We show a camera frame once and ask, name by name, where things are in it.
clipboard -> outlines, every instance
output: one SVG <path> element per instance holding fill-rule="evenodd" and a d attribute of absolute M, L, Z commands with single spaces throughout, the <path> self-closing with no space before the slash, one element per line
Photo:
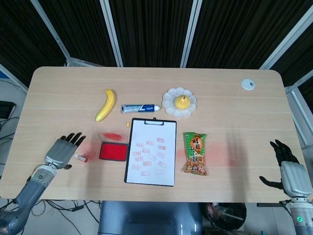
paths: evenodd
<path fill-rule="evenodd" d="M 133 118 L 125 183 L 174 186 L 176 121 Z"/>

toothpaste tube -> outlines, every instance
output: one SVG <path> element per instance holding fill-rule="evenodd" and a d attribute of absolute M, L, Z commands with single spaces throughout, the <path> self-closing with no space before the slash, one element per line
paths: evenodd
<path fill-rule="evenodd" d="M 159 110 L 160 110 L 160 107 L 154 104 L 122 104 L 121 105 L 121 112 L 124 114 L 156 112 Z"/>

robotic hand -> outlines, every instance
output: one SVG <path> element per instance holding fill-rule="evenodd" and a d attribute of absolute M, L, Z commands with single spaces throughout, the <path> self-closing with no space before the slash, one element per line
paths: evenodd
<path fill-rule="evenodd" d="M 45 164 L 35 169 L 37 171 L 28 178 L 26 185 L 14 199 L 14 203 L 19 205 L 18 210 L 0 211 L 0 234 L 15 235 L 24 228 L 31 209 L 56 175 L 56 170 L 72 167 L 68 162 L 86 138 L 82 136 L 79 139 L 81 134 L 71 133 L 56 140 L 45 156 Z"/>
<path fill-rule="evenodd" d="M 291 197 L 291 216 L 297 235 L 313 235 L 313 205 L 307 201 L 312 193 L 312 185 L 307 170 L 292 154 L 290 148 L 275 140 L 274 148 L 280 167 L 281 182 L 272 182 L 260 176 L 267 186 L 284 190 Z"/>

snack bag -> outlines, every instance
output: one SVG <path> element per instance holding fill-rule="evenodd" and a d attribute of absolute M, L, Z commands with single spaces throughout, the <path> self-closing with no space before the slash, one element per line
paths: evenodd
<path fill-rule="evenodd" d="M 206 134 L 185 132 L 183 135 L 187 157 L 184 172 L 190 172 L 196 175 L 207 175 L 204 168 Z"/>

yellow banana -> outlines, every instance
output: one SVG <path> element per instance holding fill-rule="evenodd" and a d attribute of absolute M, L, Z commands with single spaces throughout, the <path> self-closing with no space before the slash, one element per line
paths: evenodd
<path fill-rule="evenodd" d="M 104 91 L 107 94 L 107 101 L 103 105 L 102 109 L 100 109 L 100 111 L 97 113 L 95 119 L 96 121 L 101 121 L 104 119 L 113 108 L 115 102 L 115 93 L 111 89 L 106 89 Z"/>

